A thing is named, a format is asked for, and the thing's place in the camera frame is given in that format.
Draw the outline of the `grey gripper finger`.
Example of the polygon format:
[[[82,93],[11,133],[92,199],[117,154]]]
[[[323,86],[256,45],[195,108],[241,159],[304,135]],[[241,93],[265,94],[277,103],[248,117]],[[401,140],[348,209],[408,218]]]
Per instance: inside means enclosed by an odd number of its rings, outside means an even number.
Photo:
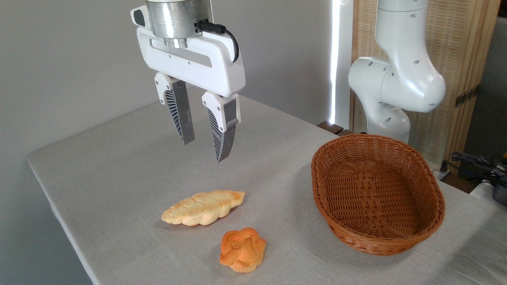
[[[222,97],[206,91],[203,105],[208,108],[210,129],[217,162],[226,159],[233,148],[236,125],[241,122],[239,94]]]
[[[184,145],[194,141],[195,133],[184,81],[158,72],[154,76],[159,102],[166,105]]]

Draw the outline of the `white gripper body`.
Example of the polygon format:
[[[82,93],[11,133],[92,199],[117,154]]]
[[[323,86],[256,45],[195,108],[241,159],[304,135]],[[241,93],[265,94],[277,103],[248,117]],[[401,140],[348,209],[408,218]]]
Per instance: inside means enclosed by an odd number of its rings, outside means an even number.
[[[203,32],[189,38],[185,48],[168,47],[143,27],[137,28],[137,38],[143,59],[152,70],[223,97],[230,97],[246,86],[241,56],[232,62],[235,51],[229,36]]]

